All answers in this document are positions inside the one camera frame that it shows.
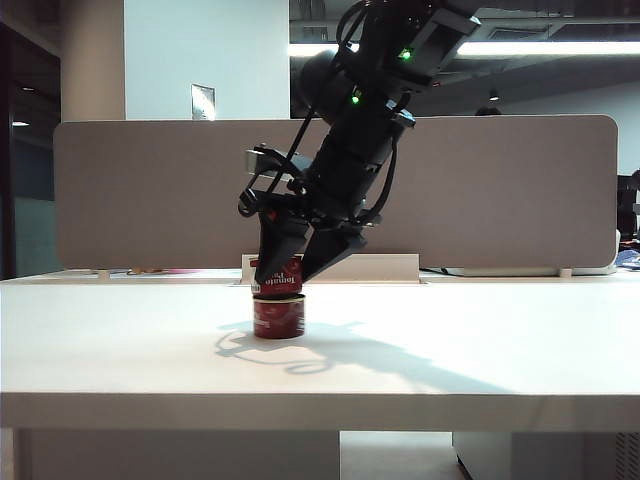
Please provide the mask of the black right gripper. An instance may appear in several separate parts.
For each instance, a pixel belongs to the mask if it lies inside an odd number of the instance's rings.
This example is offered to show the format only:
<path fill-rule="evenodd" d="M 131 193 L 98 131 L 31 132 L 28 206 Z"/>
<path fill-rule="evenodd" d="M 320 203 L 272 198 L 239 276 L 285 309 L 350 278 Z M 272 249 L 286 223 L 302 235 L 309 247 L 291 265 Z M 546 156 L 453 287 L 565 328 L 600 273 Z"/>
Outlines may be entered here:
<path fill-rule="evenodd" d="M 260 248 L 255 280 L 266 282 L 298 253 L 309 228 L 315 231 L 302 258 L 302 278 L 311 279 L 367 244 L 361 229 L 377 225 L 385 206 L 395 164 L 372 206 L 366 197 L 387 160 L 395 159 L 395 136 L 367 143 L 357 152 L 327 136 L 316 156 L 291 158 L 265 144 L 259 146 L 259 173 L 288 178 L 287 191 L 271 184 L 259 192 Z"/>

